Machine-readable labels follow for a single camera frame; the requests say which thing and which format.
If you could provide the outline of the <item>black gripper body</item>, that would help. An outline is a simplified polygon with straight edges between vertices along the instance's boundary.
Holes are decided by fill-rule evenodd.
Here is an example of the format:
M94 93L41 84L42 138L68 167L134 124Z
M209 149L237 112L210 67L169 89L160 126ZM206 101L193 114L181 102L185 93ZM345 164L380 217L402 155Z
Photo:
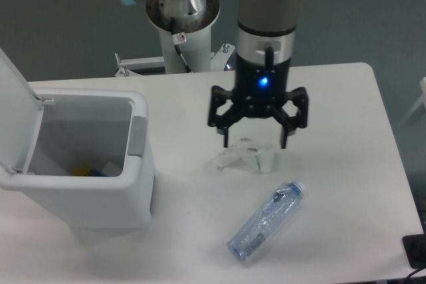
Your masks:
M232 118L289 120L283 106L288 101L286 85L290 60L274 63L268 57L262 64L236 57L235 85L232 89Z

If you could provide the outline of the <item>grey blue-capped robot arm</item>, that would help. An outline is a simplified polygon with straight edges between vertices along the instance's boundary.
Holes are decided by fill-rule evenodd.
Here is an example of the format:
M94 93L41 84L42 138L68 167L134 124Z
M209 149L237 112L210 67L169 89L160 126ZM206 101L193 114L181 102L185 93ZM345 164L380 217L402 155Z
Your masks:
M192 73L210 64L210 37L189 48L192 35L208 30L218 17L219 0L123 0L143 2L151 23L166 35L174 69ZM227 136L243 118L274 118L282 127L280 144L308 124L306 89L286 90L300 0L238 0L235 84L213 86L208 125Z

